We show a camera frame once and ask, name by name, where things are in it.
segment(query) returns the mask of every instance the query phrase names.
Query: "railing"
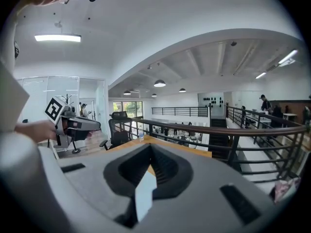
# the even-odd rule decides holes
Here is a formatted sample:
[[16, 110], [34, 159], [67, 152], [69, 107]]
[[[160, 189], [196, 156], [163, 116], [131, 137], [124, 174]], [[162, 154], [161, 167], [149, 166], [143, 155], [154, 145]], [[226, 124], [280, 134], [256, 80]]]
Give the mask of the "railing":
[[208, 117], [208, 107], [153, 107], [153, 115]]
[[[233, 110], [234, 112], [230, 114], [229, 112], [229, 118], [232, 119], [234, 122], [239, 122], [238, 119], [238, 111], [241, 112], [240, 121], [242, 121], [242, 112], [244, 117], [249, 117], [248, 114], [255, 114], [260, 117], [269, 118], [271, 120], [276, 120], [282, 124], [284, 124], [285, 128], [275, 128], [272, 129], [270, 127], [267, 127], [265, 129], [261, 128], [255, 128], [255, 129], [227, 129], [227, 128], [215, 128], [215, 127], [201, 127], [201, 126], [192, 126], [192, 125], [184, 125], [184, 124], [169, 124], [169, 123], [162, 123], [157, 121], [151, 121], [151, 120], [144, 120], [141, 118], [133, 118], [132, 123], [132, 132], [131, 134], [135, 137], [138, 137], [138, 125], [143, 125], [143, 131], [149, 134], [150, 136], [161, 138], [167, 141], [172, 141], [174, 143], [178, 143], [180, 145], [186, 145], [186, 146], [201, 146], [203, 148], [209, 148], [213, 151], [223, 151], [228, 153], [228, 158], [226, 159], [219, 159], [220, 161], [228, 164], [229, 166], [233, 167], [238, 165], [244, 165], [244, 164], [272, 164], [275, 169], [273, 170], [263, 170], [263, 171], [242, 171], [239, 170], [239, 172], [242, 175], [263, 175], [263, 174], [275, 174], [273, 178], [271, 179], [263, 179], [263, 180], [255, 180], [254, 183], [266, 183], [266, 182], [274, 182], [277, 180], [284, 180], [287, 179], [288, 176], [292, 177], [294, 174], [291, 173], [291, 170], [293, 168], [293, 165], [298, 157], [298, 153], [300, 151], [300, 147], [302, 144], [302, 139], [304, 132], [306, 128], [304, 126], [301, 126], [297, 123], [287, 121], [281, 118], [277, 118], [270, 115], [262, 115], [260, 113], [254, 113], [252, 111], [242, 110], [239, 108], [233, 108], [228, 107], [229, 110]], [[217, 135], [227, 135], [230, 136], [232, 141], [228, 141], [227, 146], [218, 146], [218, 145], [210, 145], [210, 144], [203, 144], [202, 142], [196, 140], [196, 141], [190, 141], [187, 140], [186, 136], [176, 137], [174, 135], [164, 135], [160, 132], [155, 133], [153, 130], [153, 127], [162, 127], [162, 128], [168, 128], [168, 129], [175, 129], [180, 132], [183, 132], [183, 134], [193, 133], [200, 134], [202, 137], [202, 134], [217, 134]], [[267, 142], [270, 138], [274, 138], [275, 142], [280, 143], [277, 140], [278, 136], [284, 136], [292, 139], [292, 143], [290, 145], [284, 145], [279, 144], [278, 146], [262, 146], [261, 148], [241, 148], [238, 147], [239, 139], [240, 137], [248, 136], [253, 137], [256, 139], [262, 139], [264, 142]], [[263, 151], [267, 154], [269, 158], [262, 159], [262, 160], [238, 160], [237, 159], [237, 152], [238, 151], [247, 151], [247, 152], [255, 152], [255, 151]]]

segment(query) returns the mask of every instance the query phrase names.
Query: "gray device surface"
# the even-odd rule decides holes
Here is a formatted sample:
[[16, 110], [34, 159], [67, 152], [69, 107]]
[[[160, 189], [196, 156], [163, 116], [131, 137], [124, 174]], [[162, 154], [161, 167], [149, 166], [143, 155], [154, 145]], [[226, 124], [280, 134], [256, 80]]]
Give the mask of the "gray device surface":
[[[136, 145], [58, 162], [50, 149], [37, 148], [20, 134], [2, 134], [0, 142], [4, 184], [32, 220], [49, 232], [237, 231], [245, 224], [220, 192], [228, 184], [234, 184], [261, 214], [274, 207], [266, 194], [226, 164], [168, 146]], [[115, 218], [126, 212], [131, 199], [113, 191], [104, 170], [109, 163], [147, 148], [187, 160], [193, 177], [178, 196], [153, 200], [144, 219], [128, 228]], [[80, 164], [84, 167], [65, 173], [61, 169]]]

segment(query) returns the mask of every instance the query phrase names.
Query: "chair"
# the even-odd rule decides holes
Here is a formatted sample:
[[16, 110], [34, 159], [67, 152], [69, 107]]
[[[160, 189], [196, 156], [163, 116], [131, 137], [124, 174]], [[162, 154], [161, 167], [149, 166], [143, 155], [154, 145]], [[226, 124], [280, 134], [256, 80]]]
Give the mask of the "chair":
[[[111, 146], [109, 149], [132, 140], [132, 119], [127, 117], [126, 111], [112, 113], [108, 124], [111, 132]], [[107, 140], [103, 141], [99, 146], [108, 150], [106, 143]]]

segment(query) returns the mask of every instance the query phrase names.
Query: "wooden handrail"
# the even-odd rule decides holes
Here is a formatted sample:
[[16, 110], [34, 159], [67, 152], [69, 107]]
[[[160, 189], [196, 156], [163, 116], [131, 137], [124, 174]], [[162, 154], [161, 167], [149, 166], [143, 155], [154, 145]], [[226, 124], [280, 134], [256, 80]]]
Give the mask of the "wooden handrail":
[[288, 135], [295, 133], [302, 133], [306, 130], [305, 126], [277, 128], [277, 129], [226, 129], [216, 127], [202, 127], [193, 125], [183, 125], [176, 123], [162, 123], [157, 121], [133, 118], [134, 122], [151, 124], [153, 126], [166, 127], [170, 129], [177, 129], [183, 131], [192, 131], [205, 134], [226, 134], [226, 135], [239, 135], [239, 136], [270, 136], [270, 135]]

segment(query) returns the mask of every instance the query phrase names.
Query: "floor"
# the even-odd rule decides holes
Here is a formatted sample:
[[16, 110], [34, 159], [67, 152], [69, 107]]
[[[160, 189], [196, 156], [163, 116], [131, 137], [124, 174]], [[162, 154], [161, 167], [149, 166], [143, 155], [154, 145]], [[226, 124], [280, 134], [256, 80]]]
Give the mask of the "floor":
[[[98, 151], [105, 151], [105, 148], [99, 147], [100, 143], [107, 139], [107, 136], [103, 134], [101, 131], [95, 131], [92, 134], [91, 138], [85, 139], [85, 147], [79, 148], [81, 151], [80, 153], [73, 154], [71, 151], [63, 151], [59, 152], [58, 156], [59, 158], [68, 158], [68, 157], [77, 157], [77, 156], [83, 156], [90, 153], [98, 152]], [[107, 142], [107, 147], [109, 148], [111, 146], [110, 140]]]

